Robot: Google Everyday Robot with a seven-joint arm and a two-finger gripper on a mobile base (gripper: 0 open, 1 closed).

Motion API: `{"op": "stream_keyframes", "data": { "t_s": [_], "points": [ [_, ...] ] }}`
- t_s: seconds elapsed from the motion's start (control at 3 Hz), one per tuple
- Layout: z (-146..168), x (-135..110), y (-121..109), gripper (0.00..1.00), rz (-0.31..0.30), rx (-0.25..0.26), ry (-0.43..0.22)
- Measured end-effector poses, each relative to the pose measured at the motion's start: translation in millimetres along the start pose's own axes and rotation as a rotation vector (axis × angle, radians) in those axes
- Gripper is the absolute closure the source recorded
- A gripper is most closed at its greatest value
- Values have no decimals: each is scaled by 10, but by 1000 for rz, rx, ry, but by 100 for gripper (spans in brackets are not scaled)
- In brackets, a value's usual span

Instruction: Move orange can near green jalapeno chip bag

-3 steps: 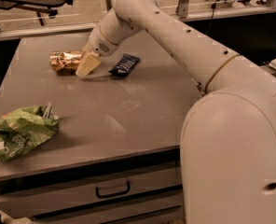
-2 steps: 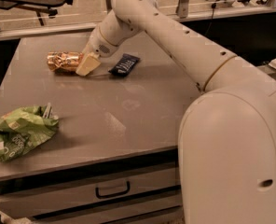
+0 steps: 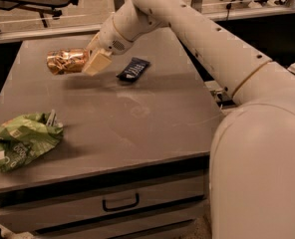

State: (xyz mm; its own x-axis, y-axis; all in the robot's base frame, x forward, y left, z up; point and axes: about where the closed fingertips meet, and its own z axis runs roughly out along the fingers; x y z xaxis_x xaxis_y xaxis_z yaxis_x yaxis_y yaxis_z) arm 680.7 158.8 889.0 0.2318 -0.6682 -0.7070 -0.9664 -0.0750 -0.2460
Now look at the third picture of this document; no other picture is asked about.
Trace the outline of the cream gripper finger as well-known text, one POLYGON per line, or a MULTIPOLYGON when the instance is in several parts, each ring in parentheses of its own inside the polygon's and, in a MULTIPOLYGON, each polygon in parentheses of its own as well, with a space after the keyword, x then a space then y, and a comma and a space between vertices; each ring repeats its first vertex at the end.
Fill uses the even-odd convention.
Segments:
POLYGON ((98 49, 93 51, 89 60, 83 68, 83 73, 94 76, 96 73, 105 69, 111 62, 112 53, 105 49, 98 49))

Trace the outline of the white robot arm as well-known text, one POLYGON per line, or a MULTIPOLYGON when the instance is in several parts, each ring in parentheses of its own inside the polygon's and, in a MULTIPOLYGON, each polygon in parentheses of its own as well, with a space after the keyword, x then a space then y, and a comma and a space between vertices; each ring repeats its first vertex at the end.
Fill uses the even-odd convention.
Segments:
POLYGON ((236 103, 210 151, 213 239, 295 239, 295 75, 182 0, 128 0, 90 42, 86 73, 167 26, 236 103))

